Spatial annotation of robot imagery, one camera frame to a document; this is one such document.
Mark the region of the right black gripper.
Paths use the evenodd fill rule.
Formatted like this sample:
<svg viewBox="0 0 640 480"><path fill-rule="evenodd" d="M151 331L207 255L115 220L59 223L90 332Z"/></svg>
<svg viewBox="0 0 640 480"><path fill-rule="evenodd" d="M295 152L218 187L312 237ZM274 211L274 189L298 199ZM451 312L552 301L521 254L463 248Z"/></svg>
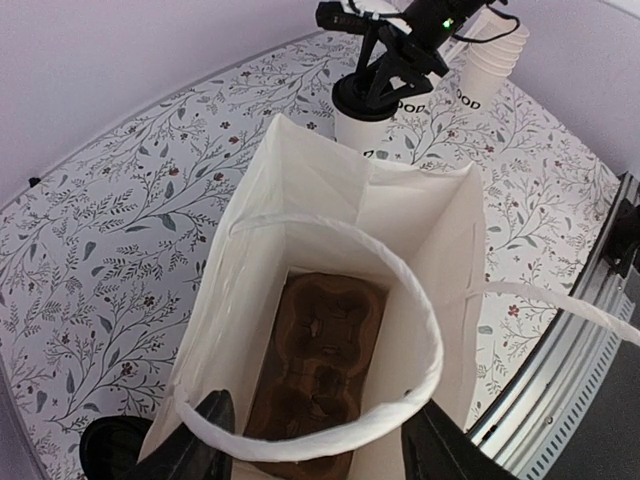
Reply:
<svg viewBox="0 0 640 480"><path fill-rule="evenodd" d="M479 10L492 5L493 1L413 1L397 17L409 32L391 25L381 34L386 54L372 63L380 27L369 27L354 73L354 93L367 95L368 103L396 103L432 92L433 84L426 75L449 71L438 49L451 37L475 43L475 38L460 36L458 31Z"/></svg>

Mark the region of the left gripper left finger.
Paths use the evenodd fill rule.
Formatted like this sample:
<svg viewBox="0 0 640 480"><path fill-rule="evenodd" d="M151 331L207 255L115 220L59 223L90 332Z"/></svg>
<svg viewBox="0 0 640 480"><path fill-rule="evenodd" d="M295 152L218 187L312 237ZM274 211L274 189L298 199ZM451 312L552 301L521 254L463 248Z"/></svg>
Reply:
<svg viewBox="0 0 640 480"><path fill-rule="evenodd" d="M227 390L213 391L196 407L205 420L234 431L235 412ZM229 480L233 460L206 445L182 423L148 457L126 472L131 480Z"/></svg>

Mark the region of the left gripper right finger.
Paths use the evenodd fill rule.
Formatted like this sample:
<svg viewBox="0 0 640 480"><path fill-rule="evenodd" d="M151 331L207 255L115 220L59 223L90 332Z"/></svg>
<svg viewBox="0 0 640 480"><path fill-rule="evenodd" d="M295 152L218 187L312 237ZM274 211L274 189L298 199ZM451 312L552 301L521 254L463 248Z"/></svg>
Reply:
<svg viewBox="0 0 640 480"><path fill-rule="evenodd" d="M433 400L401 426L401 444L406 480L510 478Z"/></svg>

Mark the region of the white paper coffee cup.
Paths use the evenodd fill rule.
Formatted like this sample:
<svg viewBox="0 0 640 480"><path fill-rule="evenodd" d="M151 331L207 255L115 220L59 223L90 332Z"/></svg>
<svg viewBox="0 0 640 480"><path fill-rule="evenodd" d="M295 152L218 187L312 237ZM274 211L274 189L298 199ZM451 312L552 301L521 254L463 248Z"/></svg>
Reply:
<svg viewBox="0 0 640 480"><path fill-rule="evenodd" d="M390 123L391 117L383 120L365 121L350 117L336 109L334 112L334 136L339 144L371 158L385 138Z"/></svg>

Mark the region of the brown cardboard cup carrier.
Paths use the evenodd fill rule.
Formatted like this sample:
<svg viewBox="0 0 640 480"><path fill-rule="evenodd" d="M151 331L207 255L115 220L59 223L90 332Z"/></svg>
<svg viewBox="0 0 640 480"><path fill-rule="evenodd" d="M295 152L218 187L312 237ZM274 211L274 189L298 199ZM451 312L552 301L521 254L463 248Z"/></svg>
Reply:
<svg viewBox="0 0 640 480"><path fill-rule="evenodd" d="M244 434L288 440L359 418L387 292L309 273L282 291Z"/></svg>

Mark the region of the brown paper bag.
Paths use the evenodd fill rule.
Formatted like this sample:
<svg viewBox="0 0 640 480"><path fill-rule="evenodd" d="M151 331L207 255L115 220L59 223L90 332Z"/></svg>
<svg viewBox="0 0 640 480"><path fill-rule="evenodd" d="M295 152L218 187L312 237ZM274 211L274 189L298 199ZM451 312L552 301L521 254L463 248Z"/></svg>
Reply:
<svg viewBox="0 0 640 480"><path fill-rule="evenodd" d="M214 236L141 459L184 423L231 457L230 479L405 479L401 426L430 400L463 431L487 293L548 303L638 342L635 327L585 301L487 282L485 237L475 164L442 173L367 158L277 115ZM295 439L247 437L282 291L309 273L387 292L361 414ZM231 394L234 431L196 412L221 390Z"/></svg>

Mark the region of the black cup lid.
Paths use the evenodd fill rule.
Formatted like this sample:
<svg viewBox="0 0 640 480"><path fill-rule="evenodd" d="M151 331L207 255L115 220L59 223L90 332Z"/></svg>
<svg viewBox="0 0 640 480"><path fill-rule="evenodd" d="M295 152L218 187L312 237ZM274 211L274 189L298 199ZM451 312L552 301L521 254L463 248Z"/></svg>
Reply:
<svg viewBox="0 0 640 480"><path fill-rule="evenodd" d="M390 119L399 108L398 101L382 107L368 106L364 94L357 91L353 74L341 78L334 84L331 100L339 113L364 122Z"/></svg>

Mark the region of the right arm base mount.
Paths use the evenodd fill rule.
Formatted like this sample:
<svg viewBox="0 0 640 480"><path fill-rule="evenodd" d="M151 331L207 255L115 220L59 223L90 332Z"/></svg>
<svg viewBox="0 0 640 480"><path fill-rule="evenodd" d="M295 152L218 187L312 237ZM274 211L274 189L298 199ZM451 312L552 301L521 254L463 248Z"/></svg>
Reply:
<svg viewBox="0 0 640 480"><path fill-rule="evenodd" d="M626 278L639 252L639 207L623 199L607 237L602 256L611 268Z"/></svg>

